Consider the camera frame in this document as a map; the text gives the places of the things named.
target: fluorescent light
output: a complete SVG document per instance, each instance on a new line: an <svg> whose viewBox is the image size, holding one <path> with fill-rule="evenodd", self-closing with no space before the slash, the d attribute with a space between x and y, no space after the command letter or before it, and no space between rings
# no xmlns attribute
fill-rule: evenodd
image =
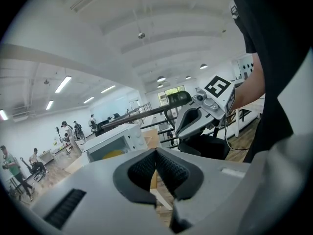
<svg viewBox="0 0 313 235"><path fill-rule="evenodd" d="M48 105L47 105L46 110L49 110L49 109L51 108L52 104L53 104L53 101L50 101L50 102L48 103Z"/></svg>
<svg viewBox="0 0 313 235"><path fill-rule="evenodd" d="M205 68L207 68L207 65L206 65L206 64L201 64L200 70L203 70L203 69L205 69Z"/></svg>
<svg viewBox="0 0 313 235"><path fill-rule="evenodd" d="M87 104L89 101L91 101L91 100L93 100L93 99L94 99L94 96L91 97L91 98L89 98L89 99L87 99L87 100L84 102L84 104Z"/></svg>
<svg viewBox="0 0 313 235"><path fill-rule="evenodd" d="M107 92L108 90L110 90L110 89L112 89L112 88L114 88L114 87L115 87L115 85L112 85L111 87L108 87L107 89L105 89L105 90L102 91L101 93Z"/></svg>
<svg viewBox="0 0 313 235"><path fill-rule="evenodd" d="M166 80L166 78L164 77L164 76L159 76L158 78L157 78L157 81L158 82L163 82L163 81L165 81Z"/></svg>
<svg viewBox="0 0 313 235"><path fill-rule="evenodd" d="M55 91L55 93L59 93L63 87L69 82L69 80L71 80L72 77L71 76L67 76L66 78L64 78L63 82L59 85L59 87L57 88L57 90Z"/></svg>
<svg viewBox="0 0 313 235"><path fill-rule="evenodd" d="M0 115L4 121L8 120L8 117L7 117L6 113L4 112L4 110L0 110Z"/></svg>

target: window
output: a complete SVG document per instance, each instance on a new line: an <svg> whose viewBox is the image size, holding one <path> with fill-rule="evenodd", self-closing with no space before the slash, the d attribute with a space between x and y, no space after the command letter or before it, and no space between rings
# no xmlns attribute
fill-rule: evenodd
<svg viewBox="0 0 313 235"><path fill-rule="evenodd" d="M169 104L168 103L168 98L167 98L168 95L174 94L174 93L177 93L177 92L181 92L181 91L184 91L184 90L185 90L185 86L182 85L182 86L178 86L178 87L175 87L175 88L163 91L163 92L159 92L157 94L157 96L158 96L158 99L160 101L161 106Z"/></svg>

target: cable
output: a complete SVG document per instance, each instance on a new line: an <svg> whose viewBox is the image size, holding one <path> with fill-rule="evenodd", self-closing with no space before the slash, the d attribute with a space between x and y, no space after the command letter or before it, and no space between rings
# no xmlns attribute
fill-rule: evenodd
<svg viewBox="0 0 313 235"><path fill-rule="evenodd" d="M234 149L234 148L232 148L232 147L230 146L230 144L228 143L228 140L227 140L227 136L226 136L227 130L228 130L228 122L227 122L227 126L226 126L226 118L224 119L224 130L225 130L225 140L226 140L226 143L227 143L229 149L236 150L236 151L247 151L247 150L250 149L250 147L247 148L247 149Z"/></svg>

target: ceiling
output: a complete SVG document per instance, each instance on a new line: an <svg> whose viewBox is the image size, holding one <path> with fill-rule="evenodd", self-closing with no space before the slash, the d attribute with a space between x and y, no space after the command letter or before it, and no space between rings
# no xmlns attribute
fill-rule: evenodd
<svg viewBox="0 0 313 235"><path fill-rule="evenodd" d="M72 79L56 94L66 76ZM87 107L84 101L94 96L100 99L101 91L113 83L104 78L58 66L5 59L0 63L0 107L13 118L38 116L60 110ZM48 102L53 105L47 112Z"/></svg>
<svg viewBox="0 0 313 235"><path fill-rule="evenodd" d="M156 89L160 75L182 82L187 75L199 75L202 63L215 66L245 52L228 9L230 0L64 1L101 31L146 92ZM146 35L142 40L140 32Z"/></svg>
<svg viewBox="0 0 313 235"><path fill-rule="evenodd" d="M2 44L0 108L37 115L49 100L54 111L80 107L112 84L147 93L160 75L171 86L201 76L202 63L245 53L229 1L31 0Z"/></svg>

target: table leg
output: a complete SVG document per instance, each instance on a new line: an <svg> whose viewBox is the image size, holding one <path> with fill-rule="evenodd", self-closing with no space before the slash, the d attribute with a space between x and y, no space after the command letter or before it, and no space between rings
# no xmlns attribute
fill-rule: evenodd
<svg viewBox="0 0 313 235"><path fill-rule="evenodd" d="M15 190L17 190L19 194L23 194L22 190L19 188L19 186L15 182L14 178L11 178L10 181L11 181L12 185L15 187Z"/></svg>
<svg viewBox="0 0 313 235"><path fill-rule="evenodd" d="M170 203L170 201L168 199L166 199L166 197L159 192L157 189L150 189L150 193L152 193L156 199L166 207L166 209L168 210L172 210L173 209L173 205Z"/></svg>
<svg viewBox="0 0 313 235"><path fill-rule="evenodd" d="M235 129L235 137L239 136L239 109L236 109L236 129Z"/></svg>

